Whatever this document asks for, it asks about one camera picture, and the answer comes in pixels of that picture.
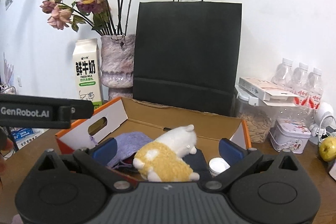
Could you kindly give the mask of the purple fluffy towel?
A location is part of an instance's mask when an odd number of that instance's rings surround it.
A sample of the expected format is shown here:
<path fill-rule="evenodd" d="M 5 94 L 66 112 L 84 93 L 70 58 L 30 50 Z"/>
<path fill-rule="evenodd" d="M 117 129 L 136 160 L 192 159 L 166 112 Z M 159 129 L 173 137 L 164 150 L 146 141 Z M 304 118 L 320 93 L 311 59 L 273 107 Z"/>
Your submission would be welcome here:
<path fill-rule="evenodd" d="M 133 167 L 133 157 L 137 151 L 147 143 L 153 141 L 142 132 L 123 133 L 115 137 L 116 152 L 112 159 L 106 164 L 107 167 L 117 169 L 121 167 Z"/>

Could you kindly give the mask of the orange cardboard box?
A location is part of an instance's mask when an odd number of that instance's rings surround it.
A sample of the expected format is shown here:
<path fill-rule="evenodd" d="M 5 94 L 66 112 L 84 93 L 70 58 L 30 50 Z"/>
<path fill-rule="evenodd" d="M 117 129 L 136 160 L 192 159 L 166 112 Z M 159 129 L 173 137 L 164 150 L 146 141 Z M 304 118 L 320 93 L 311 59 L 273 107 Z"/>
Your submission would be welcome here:
<path fill-rule="evenodd" d="M 56 133 L 62 154 L 81 147 L 93 148 L 97 143 L 120 134 L 139 131 L 155 139 L 166 130 L 193 124 L 197 145 L 206 160 L 219 155 L 219 141 L 227 138 L 242 148 L 252 146 L 244 120 L 213 113 L 163 106 L 130 98 L 115 98 L 94 111 L 89 119 L 79 119 L 69 129 Z"/>

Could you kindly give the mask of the small white jar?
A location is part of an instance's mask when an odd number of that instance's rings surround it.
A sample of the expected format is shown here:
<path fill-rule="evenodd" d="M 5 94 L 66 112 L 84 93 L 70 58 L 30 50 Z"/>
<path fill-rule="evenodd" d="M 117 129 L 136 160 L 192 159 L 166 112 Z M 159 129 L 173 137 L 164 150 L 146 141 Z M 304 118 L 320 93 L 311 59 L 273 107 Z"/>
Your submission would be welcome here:
<path fill-rule="evenodd" d="M 209 171 L 211 176 L 216 177 L 230 168 L 228 162 L 221 157 L 212 158 L 209 161 Z"/>

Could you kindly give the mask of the water bottle left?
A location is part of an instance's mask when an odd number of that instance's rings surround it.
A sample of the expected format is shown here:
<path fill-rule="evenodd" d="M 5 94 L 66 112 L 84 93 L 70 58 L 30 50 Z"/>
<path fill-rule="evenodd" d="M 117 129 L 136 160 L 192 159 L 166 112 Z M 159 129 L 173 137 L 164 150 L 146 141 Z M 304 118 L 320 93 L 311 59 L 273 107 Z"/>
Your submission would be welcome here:
<path fill-rule="evenodd" d="M 283 58 L 282 63 L 277 66 L 271 82 L 282 87 L 287 87 L 293 75 L 292 65 L 292 60 Z"/>

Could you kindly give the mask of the purple textured vase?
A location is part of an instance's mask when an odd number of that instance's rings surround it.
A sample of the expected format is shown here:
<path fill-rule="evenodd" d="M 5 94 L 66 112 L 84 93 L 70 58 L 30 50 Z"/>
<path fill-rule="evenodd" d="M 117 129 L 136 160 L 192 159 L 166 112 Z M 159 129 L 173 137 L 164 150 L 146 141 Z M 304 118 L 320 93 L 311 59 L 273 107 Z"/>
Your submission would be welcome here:
<path fill-rule="evenodd" d="M 135 35 L 101 37 L 101 82 L 110 100 L 133 96 Z"/>

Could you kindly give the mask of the corgi plush toy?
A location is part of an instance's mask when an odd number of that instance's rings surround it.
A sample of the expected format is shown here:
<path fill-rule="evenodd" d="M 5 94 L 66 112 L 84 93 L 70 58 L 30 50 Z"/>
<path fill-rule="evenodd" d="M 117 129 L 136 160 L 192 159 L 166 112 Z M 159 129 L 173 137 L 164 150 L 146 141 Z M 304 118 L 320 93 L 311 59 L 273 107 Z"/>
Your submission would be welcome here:
<path fill-rule="evenodd" d="M 149 182 L 198 181 L 200 175 L 183 160 L 197 153 L 196 144 L 194 125 L 174 128 L 140 148 L 133 166 Z"/>

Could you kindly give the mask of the floral metal tin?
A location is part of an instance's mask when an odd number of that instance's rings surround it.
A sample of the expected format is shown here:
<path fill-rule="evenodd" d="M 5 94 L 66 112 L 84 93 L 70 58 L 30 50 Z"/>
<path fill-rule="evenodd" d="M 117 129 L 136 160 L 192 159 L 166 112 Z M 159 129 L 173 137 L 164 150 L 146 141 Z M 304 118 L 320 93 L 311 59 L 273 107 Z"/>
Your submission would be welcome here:
<path fill-rule="evenodd" d="M 269 132 L 270 142 L 277 152 L 289 149 L 302 154 L 311 137 L 311 132 L 303 122 L 278 118 Z"/>

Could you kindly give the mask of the blue leaflet stack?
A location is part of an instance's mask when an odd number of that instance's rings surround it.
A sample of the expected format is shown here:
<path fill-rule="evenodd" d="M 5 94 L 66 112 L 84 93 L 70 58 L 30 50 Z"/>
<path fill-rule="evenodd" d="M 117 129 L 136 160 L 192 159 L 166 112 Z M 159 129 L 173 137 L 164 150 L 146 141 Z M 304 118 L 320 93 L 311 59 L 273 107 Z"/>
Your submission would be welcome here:
<path fill-rule="evenodd" d="M 32 142 L 37 137 L 41 136 L 46 130 L 43 128 L 21 128 L 12 131 L 15 143 L 18 149 L 22 149 L 25 145 Z"/>

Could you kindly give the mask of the water bottle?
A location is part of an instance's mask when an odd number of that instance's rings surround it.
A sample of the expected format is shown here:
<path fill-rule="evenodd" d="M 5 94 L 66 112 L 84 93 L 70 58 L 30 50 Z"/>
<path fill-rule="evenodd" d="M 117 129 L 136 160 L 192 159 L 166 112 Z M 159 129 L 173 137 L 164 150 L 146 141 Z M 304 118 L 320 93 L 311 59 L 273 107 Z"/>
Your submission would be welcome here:
<path fill-rule="evenodd" d="M 307 105 L 311 109 L 316 110 L 323 96 L 322 70 L 314 68 L 308 75 L 307 83 L 309 88 Z"/>
<path fill-rule="evenodd" d="M 288 83 L 290 91 L 297 95 L 294 97 L 294 103 L 298 106 L 304 106 L 308 98 L 309 91 L 306 86 L 307 77 L 308 65 L 299 63 L 298 67 L 293 72 L 290 82 Z"/>
<path fill-rule="evenodd" d="M 293 75 L 292 65 L 292 60 L 283 58 L 282 63 L 277 66 L 271 82 L 282 87 L 287 87 Z"/>

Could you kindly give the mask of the dark navy cloth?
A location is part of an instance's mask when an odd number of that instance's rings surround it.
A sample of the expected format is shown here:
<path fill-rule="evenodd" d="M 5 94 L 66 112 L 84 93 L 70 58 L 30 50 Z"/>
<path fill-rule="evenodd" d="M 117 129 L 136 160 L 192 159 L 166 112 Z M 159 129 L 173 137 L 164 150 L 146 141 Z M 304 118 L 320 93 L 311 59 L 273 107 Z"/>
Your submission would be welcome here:
<path fill-rule="evenodd" d="M 196 154 L 188 154 L 182 159 L 195 173 L 199 174 L 199 181 L 212 180 L 213 177 L 210 174 L 208 164 L 201 150 L 197 149 Z"/>

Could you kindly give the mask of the black paper bag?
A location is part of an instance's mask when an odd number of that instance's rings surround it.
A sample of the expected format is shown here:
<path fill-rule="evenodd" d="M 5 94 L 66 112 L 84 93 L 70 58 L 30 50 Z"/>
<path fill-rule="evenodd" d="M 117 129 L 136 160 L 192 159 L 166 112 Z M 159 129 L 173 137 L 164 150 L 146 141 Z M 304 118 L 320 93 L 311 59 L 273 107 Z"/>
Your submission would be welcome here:
<path fill-rule="evenodd" d="M 231 116 L 241 29 L 240 3 L 140 3 L 133 98 Z"/>

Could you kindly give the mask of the water bottle middle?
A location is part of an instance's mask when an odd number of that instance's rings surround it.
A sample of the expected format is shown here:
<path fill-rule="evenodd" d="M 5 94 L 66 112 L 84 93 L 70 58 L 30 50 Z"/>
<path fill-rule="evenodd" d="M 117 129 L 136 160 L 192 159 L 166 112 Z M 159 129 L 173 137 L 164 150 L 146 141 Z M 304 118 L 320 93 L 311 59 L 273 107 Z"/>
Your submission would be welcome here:
<path fill-rule="evenodd" d="M 308 65 L 299 63 L 298 67 L 293 72 L 290 82 L 288 83 L 290 91 L 297 95 L 294 97 L 294 103 L 298 106 L 304 106 L 308 98 L 309 91 L 306 86 L 307 77 Z"/>

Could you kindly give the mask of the water bottle right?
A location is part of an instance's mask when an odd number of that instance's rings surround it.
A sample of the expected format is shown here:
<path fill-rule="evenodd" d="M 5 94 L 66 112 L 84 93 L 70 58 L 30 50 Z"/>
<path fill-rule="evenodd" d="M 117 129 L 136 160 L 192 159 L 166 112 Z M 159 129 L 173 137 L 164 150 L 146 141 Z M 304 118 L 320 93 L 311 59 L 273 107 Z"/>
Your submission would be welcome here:
<path fill-rule="evenodd" d="M 307 105 L 311 109 L 316 110 L 323 96 L 322 70 L 314 68 L 308 75 L 307 83 L 309 88 Z"/>

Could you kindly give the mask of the clear seed container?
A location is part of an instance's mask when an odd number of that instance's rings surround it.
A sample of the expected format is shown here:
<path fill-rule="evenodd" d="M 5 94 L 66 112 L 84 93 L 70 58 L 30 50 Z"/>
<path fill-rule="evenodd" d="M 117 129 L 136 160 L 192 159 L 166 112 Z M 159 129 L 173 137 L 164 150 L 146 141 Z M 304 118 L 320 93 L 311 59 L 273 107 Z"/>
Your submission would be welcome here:
<path fill-rule="evenodd" d="M 278 107 L 268 106 L 245 89 L 235 86 L 237 118 L 245 120 L 252 143 L 264 143 L 276 119 Z"/>

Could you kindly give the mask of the green yellow apple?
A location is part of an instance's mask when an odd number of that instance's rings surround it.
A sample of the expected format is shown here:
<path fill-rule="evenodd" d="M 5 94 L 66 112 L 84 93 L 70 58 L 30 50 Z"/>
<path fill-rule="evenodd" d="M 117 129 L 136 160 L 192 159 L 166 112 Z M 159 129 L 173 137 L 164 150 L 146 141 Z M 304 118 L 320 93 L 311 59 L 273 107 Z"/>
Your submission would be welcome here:
<path fill-rule="evenodd" d="M 329 162 L 335 159 L 336 155 L 336 140 L 335 137 L 329 136 L 323 139 L 319 146 L 319 154 L 325 162 Z"/>

